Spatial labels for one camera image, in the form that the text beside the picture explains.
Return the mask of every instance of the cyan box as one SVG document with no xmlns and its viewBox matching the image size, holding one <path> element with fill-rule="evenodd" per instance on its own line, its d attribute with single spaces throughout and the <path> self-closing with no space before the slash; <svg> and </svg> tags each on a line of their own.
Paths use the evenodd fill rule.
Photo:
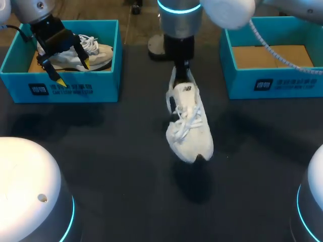
<svg viewBox="0 0 323 242">
<path fill-rule="evenodd" d="M 52 81 L 47 73 L 28 73 L 36 51 L 36 40 L 25 43 L 17 32 L 0 76 L 15 103 L 117 102 L 122 71 L 122 41 L 117 20 L 63 21 L 75 34 L 98 38 L 114 48 L 111 71 L 62 72 L 67 88 Z M 20 28 L 31 35 L 28 25 Z"/>
<path fill-rule="evenodd" d="M 256 28 L 269 45 L 304 45 L 315 66 L 323 70 L 323 28 L 294 17 L 255 17 Z M 323 97 L 323 76 L 292 68 L 238 69 L 232 47 L 261 46 L 249 25 L 223 30 L 222 70 L 230 99 Z"/>
</svg>

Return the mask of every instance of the table surface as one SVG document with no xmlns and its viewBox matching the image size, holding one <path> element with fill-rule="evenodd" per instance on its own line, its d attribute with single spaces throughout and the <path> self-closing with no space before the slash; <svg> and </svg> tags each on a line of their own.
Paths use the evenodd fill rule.
<svg viewBox="0 0 323 242">
<path fill-rule="evenodd" d="M 54 156 L 81 208 L 84 242 L 289 241 L 291 206 L 323 143 L 323 100 L 229 101 L 217 48 L 197 48 L 191 69 L 214 156 L 193 171 L 165 137 L 172 65 L 126 47 L 116 104 L 16 105 L 1 84 L 1 135 Z"/>
</svg>

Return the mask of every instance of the white sneaker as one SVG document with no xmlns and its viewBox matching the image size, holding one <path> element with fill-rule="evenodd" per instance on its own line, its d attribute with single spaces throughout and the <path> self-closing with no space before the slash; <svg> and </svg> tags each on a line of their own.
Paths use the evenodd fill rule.
<svg viewBox="0 0 323 242">
<path fill-rule="evenodd" d="M 190 70 L 190 82 L 174 86 L 176 68 L 173 68 L 169 90 L 166 94 L 167 108 L 176 119 L 170 122 L 166 132 L 167 141 L 174 153 L 183 161 L 194 163 L 197 158 L 210 160 L 213 156 L 213 139 L 207 123 L 203 103 Z M 174 110 L 171 107 L 174 99 Z"/>
<path fill-rule="evenodd" d="M 89 37 L 80 34 L 81 44 L 84 50 L 89 55 L 90 69 L 87 70 L 83 67 L 80 59 L 77 56 L 74 47 L 63 53 L 58 53 L 49 58 L 55 70 L 67 71 L 102 71 L 111 67 L 113 58 L 113 48 L 108 45 L 99 44 L 94 37 Z M 44 55 L 45 51 L 37 44 L 38 53 Z"/>
</svg>

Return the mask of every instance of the floor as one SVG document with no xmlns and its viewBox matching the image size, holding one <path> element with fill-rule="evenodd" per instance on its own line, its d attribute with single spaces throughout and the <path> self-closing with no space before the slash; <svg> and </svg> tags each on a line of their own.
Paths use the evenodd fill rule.
<svg viewBox="0 0 323 242">
<path fill-rule="evenodd" d="M 148 39 L 160 32 L 158 7 L 156 0 L 144 0 L 142 14 L 131 15 L 131 0 L 56 0 L 55 16 L 62 20 L 118 19 L 121 36 L 125 44 L 145 45 Z M 257 15 L 271 16 L 277 11 L 268 7 L 258 9 Z M 19 25 L 12 14 L 7 24 Z M 15 36 L 15 30 L 6 29 L 0 35 L 0 46 L 9 46 Z M 196 45 L 217 45 L 221 29 L 215 26 L 204 14 L 200 32 L 196 36 Z"/>
</svg>

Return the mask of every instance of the white cable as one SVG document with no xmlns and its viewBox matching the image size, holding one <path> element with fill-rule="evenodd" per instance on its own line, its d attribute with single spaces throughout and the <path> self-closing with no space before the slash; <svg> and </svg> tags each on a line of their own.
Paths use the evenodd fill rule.
<svg viewBox="0 0 323 242">
<path fill-rule="evenodd" d="M 314 75 L 323 75 L 323 71 L 315 71 L 309 68 L 302 68 L 299 67 L 293 63 L 290 63 L 288 60 L 282 58 L 279 54 L 277 54 L 267 43 L 266 41 L 261 37 L 261 35 L 259 34 L 259 32 L 257 31 L 255 25 L 253 24 L 252 20 L 250 19 L 249 21 L 249 25 L 251 27 L 251 30 L 253 31 L 253 33 L 255 34 L 256 38 L 261 42 L 261 44 L 266 48 L 266 50 L 269 51 L 270 54 L 272 54 L 273 57 L 275 57 L 276 59 L 278 59 L 279 61 L 281 61 L 282 63 L 288 65 L 291 68 L 294 68 L 300 72 L 303 73 L 308 73 L 308 74 L 314 74 Z"/>
</svg>

